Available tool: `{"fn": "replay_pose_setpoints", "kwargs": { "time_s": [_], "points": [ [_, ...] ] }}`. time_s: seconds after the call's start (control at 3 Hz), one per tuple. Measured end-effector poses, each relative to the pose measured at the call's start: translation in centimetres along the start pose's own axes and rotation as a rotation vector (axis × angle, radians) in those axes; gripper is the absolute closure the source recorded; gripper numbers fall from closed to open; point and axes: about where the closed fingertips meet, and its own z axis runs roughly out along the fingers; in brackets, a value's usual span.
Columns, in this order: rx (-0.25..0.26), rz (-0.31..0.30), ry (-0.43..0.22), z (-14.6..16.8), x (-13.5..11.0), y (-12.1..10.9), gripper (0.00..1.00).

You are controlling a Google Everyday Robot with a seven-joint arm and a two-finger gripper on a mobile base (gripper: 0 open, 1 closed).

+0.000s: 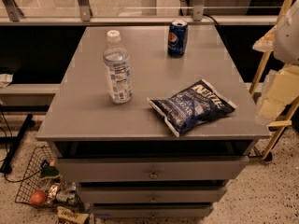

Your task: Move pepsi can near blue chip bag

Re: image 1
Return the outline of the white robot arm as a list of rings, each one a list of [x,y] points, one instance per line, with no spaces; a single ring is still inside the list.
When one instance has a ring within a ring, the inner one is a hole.
[[[284,63],[299,64],[299,0],[278,23],[274,36],[274,57]]]

